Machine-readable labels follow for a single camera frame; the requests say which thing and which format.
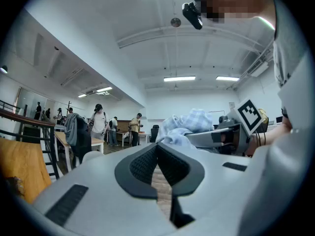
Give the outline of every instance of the wooden floor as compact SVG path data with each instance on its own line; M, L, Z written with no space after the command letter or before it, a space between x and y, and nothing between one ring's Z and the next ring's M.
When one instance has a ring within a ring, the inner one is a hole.
M121 146L121 143L119 143L120 146L109 146L104 143L104 154L110 154L115 153L117 151L120 151L122 149L126 149L131 147L130 144L124 143L124 147ZM70 151L70 160L72 161L73 154ZM65 156L59 154L59 162L58 166L61 170L61 172L65 175L67 173L67 166L65 162ZM164 175L162 174L161 170L157 166L154 170L153 177L152 177L152 187L154 187L157 190L157 204L160 207L160 209L163 211L165 216L169 218L170 216L170 210L171 210L171 197L172 197L172 188L166 181Z

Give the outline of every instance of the black chair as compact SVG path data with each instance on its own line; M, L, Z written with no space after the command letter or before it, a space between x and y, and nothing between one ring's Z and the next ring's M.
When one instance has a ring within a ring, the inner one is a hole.
M86 130L87 124L83 120L77 118L77 143L75 146L71 146L73 152L72 165L74 168L76 157L79 158L79 162L82 164L84 155L92 151L91 135Z
M151 128L150 143L156 142L158 136L158 129L159 129L158 125L153 125L153 127Z

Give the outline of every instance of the metal railing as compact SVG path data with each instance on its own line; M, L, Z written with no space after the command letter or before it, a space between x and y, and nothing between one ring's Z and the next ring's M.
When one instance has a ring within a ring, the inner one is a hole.
M34 137L34 136L26 136L17 134L17 133L12 133L8 132L5 130L0 129L0 133L10 135L10 136L15 136L16 138L31 138L34 140L40 140L40 141L45 141L45 148L46 150L43 150L43 153L48 153L51 163L45 163L46 165L52 165L54 169L54 173L50 173L50 176L56 176L56 179L59 179L59 174L58 174L58 169L57 169L57 160L56 160L56 154L55 154L55 147L54 147L54 127L55 124L50 123L50 122L45 122L45 121L40 121L40 120L35 120L31 119L28 117L24 117L18 114L14 114L12 112L9 112L7 110L0 109L0 116L18 121L21 123L21 126L24 124L29 124L33 126L38 126L42 127L44 131L44 136L43 137Z
M3 110L7 110L7 111L11 110L12 113L15 113L15 114L19 113L19 111L20 111L20 109L21 109L20 107L17 107L17 106L14 106L14 105L12 105L12 104L9 104L9 103L7 103L7 102L5 102L5 101L3 101L3 100L0 100L0 107L1 107ZM26 116L27 107L28 107L28 106L25 105L24 112L23 112L23 116Z

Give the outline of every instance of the white ceiling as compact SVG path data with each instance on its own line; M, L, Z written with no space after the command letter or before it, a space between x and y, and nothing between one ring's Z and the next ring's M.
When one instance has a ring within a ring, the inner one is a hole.
M259 18L228 19L224 24L203 19L203 29L196 30L182 15L182 4L192 0L89 1L111 23L117 45L147 91L173 90L175 83L165 83L163 78L175 75L196 76L195 81L178 82L178 89L229 88L231 82L216 81L216 77L241 76L274 34ZM182 21L178 28L170 25L174 17ZM22 13L8 46L43 76L62 84L81 68L34 30L36 23L27 12ZM94 28L102 33L101 28ZM64 87L79 95L107 86L105 81L82 70ZM110 92L122 97L118 90Z
M176 73L197 76L194 82L177 83L179 88L225 89L231 83L215 78L241 76L273 39L274 31L259 18L229 19L224 24L204 19L204 28L198 31L182 15L182 4L191 1L91 2L111 22L119 47L147 90L173 89L175 83L164 83L163 78ZM170 24L174 17L182 21L177 29Z

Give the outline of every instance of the crumpled fabric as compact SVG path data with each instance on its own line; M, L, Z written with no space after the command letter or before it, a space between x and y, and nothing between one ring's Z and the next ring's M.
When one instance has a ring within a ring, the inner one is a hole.
M188 115L172 117L164 120L159 128L156 142L196 148L186 134L201 133L214 130L212 114L203 109L192 109Z
M67 116L67 120L64 123L65 141L70 146L75 146L77 143L77 118L85 122L77 113L72 113Z

